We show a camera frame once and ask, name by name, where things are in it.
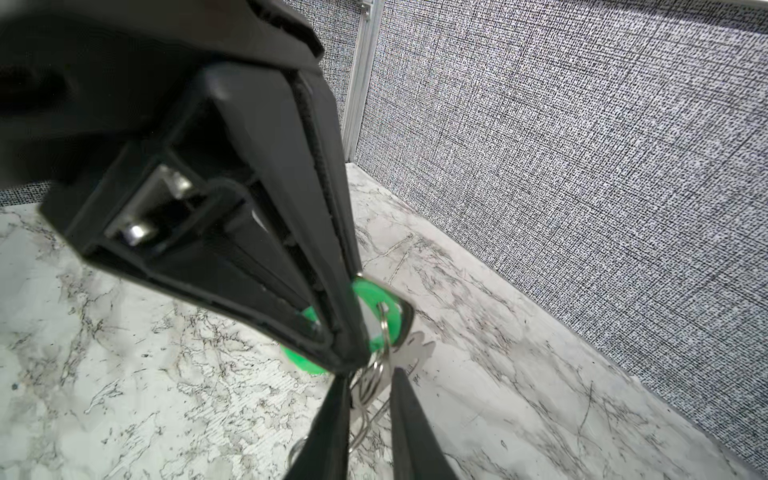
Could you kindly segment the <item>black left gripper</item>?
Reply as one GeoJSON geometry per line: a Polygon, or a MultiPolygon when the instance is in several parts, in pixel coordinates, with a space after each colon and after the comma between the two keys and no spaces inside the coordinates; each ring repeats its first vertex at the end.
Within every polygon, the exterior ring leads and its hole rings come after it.
{"type": "Polygon", "coordinates": [[[203,66],[317,70],[324,46],[282,1],[5,1],[1,185],[65,179],[148,130],[203,66]]]}

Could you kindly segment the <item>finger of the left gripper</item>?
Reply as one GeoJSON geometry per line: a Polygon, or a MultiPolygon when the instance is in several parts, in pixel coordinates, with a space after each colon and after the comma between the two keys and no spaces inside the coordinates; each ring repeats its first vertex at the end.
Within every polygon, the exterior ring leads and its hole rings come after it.
{"type": "Polygon", "coordinates": [[[290,85],[347,275],[355,278],[362,266],[335,97],[320,74],[299,70],[292,74],[290,85]]]}
{"type": "Polygon", "coordinates": [[[234,318],[332,372],[369,358],[290,85],[210,65],[154,127],[92,154],[40,211],[89,265],[234,318]],[[313,307],[318,322],[302,315],[313,307]]]}

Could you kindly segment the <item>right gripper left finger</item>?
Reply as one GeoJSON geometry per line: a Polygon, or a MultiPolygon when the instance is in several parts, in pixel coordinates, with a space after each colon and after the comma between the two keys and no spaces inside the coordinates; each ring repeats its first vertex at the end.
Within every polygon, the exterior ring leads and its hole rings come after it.
{"type": "Polygon", "coordinates": [[[348,473],[351,378],[336,376],[285,479],[344,480],[348,473]]]}

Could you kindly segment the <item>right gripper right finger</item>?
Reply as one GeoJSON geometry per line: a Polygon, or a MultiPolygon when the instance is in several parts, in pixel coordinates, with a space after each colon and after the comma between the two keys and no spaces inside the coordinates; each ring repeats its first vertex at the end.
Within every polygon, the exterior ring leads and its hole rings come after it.
{"type": "Polygon", "coordinates": [[[394,370],[391,387],[394,478],[456,480],[403,369],[394,370]]]}

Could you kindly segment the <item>green capped key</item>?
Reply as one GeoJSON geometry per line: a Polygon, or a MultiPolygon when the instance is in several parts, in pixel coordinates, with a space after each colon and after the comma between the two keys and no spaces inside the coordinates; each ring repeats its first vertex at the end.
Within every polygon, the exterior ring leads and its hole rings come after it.
{"type": "MultiPolygon", "coordinates": [[[[413,323],[413,307],[393,291],[384,288],[379,283],[366,277],[358,277],[352,284],[358,303],[363,314],[364,325],[369,333],[369,348],[371,353],[382,350],[384,334],[378,322],[386,320],[391,346],[400,345],[407,336],[413,323]]],[[[307,307],[302,315],[311,322],[318,322],[318,316],[313,307],[307,307]]],[[[310,375],[324,375],[328,371],[313,363],[311,360],[295,351],[281,346],[286,358],[299,370],[310,375]]]]}

